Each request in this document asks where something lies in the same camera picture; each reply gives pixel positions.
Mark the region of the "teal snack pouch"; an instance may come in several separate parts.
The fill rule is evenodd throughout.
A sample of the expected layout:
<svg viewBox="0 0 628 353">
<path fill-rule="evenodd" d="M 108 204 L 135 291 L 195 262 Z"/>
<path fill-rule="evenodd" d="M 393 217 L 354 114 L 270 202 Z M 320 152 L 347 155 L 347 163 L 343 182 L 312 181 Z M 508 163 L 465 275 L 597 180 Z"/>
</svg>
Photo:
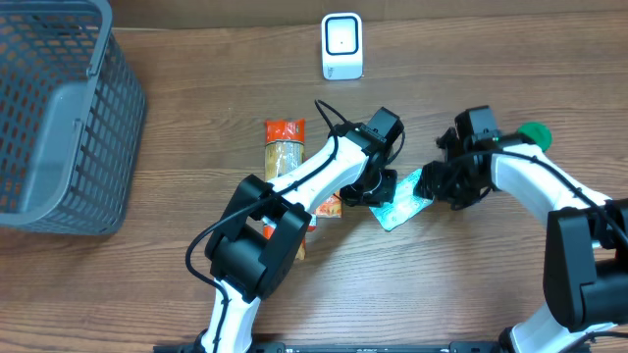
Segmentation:
<svg viewBox="0 0 628 353">
<path fill-rule="evenodd" d="M 430 198 L 414 194 L 414 188 L 421 175 L 421 169 L 412 172 L 396 185 L 395 196 L 391 203 L 387 202 L 382 207 L 370 208 L 373 216 L 385 231 L 391 231 L 404 224 L 433 203 Z"/>
</svg>

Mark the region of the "orange tissue packet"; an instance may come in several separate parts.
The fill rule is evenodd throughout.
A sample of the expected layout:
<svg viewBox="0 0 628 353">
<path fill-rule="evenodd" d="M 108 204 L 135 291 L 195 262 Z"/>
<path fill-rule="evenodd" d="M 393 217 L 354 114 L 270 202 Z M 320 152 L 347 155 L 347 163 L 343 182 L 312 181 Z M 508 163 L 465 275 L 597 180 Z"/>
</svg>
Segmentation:
<svg viewBox="0 0 628 353">
<path fill-rule="evenodd" d="M 342 201 L 337 193 L 327 198 L 316 210 L 319 218 L 339 219 L 342 217 Z"/>
</svg>

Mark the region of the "green lidded jar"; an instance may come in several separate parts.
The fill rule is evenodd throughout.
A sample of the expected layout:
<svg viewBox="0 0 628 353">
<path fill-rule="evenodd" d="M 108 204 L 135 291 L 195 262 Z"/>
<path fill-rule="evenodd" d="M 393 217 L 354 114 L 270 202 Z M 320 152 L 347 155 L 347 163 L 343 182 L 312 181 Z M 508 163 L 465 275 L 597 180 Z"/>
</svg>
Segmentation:
<svg viewBox="0 0 628 353">
<path fill-rule="evenodd" d="M 551 131 L 544 124 L 529 122 L 522 125 L 517 131 L 532 139 L 543 152 L 547 152 L 552 145 L 553 138 Z"/>
</svg>

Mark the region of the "red snack package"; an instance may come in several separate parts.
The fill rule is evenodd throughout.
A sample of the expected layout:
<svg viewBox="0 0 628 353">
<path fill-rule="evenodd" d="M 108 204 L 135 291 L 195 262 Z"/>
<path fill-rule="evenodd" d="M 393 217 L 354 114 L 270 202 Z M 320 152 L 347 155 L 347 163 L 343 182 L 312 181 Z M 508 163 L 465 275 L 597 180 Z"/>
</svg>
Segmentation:
<svg viewBox="0 0 628 353">
<path fill-rule="evenodd" d="M 293 171 L 305 157 L 305 120 L 266 121 L 265 180 Z"/>
</svg>

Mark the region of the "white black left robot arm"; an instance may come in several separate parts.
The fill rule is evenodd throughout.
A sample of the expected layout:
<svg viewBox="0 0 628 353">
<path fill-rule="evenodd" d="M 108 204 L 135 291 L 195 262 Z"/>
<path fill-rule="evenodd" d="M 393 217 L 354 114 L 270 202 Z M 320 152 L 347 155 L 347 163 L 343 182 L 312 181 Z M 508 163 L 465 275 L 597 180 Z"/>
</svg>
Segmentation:
<svg viewBox="0 0 628 353">
<path fill-rule="evenodd" d="M 263 300 L 288 274 L 313 213 L 337 194 L 348 206 L 393 201 L 400 117 L 379 109 L 366 124 L 343 121 L 325 146 L 293 171 L 265 181 L 246 177 L 225 212 L 206 230 L 204 254 L 216 288 L 212 318 L 193 345 L 196 352 L 245 352 Z"/>
</svg>

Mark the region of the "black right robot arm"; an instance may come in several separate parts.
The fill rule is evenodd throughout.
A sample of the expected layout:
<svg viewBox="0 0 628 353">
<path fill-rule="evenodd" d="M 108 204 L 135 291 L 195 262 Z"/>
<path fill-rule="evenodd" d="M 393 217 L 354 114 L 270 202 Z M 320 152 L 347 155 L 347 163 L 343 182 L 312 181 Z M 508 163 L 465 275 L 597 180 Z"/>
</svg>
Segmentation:
<svg viewBox="0 0 628 353">
<path fill-rule="evenodd" d="M 436 144 L 444 157 L 425 165 L 415 195 L 454 211 L 492 191 L 514 197 L 546 231 L 543 306 L 506 328 L 492 352 L 587 352 L 627 322 L 627 202 L 577 181 L 546 155 L 543 125 L 504 133 L 488 106 L 467 109 Z"/>
</svg>

